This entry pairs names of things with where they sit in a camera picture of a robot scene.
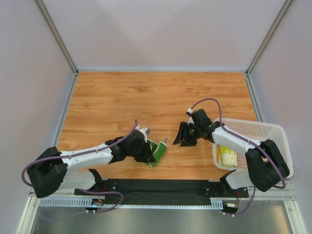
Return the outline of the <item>green patterned towel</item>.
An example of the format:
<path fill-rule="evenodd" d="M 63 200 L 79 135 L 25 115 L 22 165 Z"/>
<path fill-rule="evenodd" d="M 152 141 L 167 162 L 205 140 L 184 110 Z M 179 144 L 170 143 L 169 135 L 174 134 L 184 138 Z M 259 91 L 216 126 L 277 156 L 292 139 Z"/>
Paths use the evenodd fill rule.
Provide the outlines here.
<path fill-rule="evenodd" d="M 163 141 L 160 141 L 159 143 L 150 140 L 150 148 L 151 148 L 151 152 L 152 155 L 155 159 L 155 162 L 147 162 L 146 164 L 150 167 L 155 167 L 160 159 L 164 156 L 164 154 L 166 153 L 168 146 L 166 144 L 166 142 L 168 141 L 168 138 L 165 138 Z"/>

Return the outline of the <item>cream yellow crocodile towel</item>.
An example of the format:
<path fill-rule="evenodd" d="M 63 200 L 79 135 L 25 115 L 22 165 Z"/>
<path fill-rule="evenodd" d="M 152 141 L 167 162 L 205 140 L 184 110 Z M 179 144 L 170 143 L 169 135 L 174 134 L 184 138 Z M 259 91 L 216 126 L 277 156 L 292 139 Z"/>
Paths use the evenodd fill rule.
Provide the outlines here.
<path fill-rule="evenodd" d="M 227 148 L 223 145 L 218 146 L 217 162 L 219 165 L 224 167 L 237 168 L 237 156 L 238 154 L 230 148 Z"/>

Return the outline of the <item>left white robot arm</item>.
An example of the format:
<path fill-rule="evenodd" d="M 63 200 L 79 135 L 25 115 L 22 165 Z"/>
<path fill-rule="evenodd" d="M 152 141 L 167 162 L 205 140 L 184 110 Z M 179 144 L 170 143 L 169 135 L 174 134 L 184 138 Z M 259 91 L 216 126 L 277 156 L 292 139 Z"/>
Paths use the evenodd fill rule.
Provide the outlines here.
<path fill-rule="evenodd" d="M 84 168 L 120 162 L 127 157 L 142 163 L 154 162 L 149 133 L 148 127 L 136 128 L 124 137 L 87 149 L 46 149 L 25 170 L 36 197 L 45 198 L 62 189 L 91 189 L 99 177 L 95 171 L 83 172 Z"/>

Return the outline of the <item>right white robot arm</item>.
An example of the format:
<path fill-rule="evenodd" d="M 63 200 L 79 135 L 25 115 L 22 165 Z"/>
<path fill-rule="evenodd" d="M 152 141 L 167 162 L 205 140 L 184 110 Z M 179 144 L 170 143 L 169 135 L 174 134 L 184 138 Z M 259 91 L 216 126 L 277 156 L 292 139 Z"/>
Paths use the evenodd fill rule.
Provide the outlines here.
<path fill-rule="evenodd" d="M 239 119 L 215 119 L 203 109 L 190 111 L 181 122 L 174 144 L 196 146 L 198 139 L 214 147 L 225 146 L 245 159 L 245 166 L 229 169 L 221 177 L 229 189 L 256 187 L 266 192 L 293 176 L 293 160 L 285 130 L 277 125 Z"/>

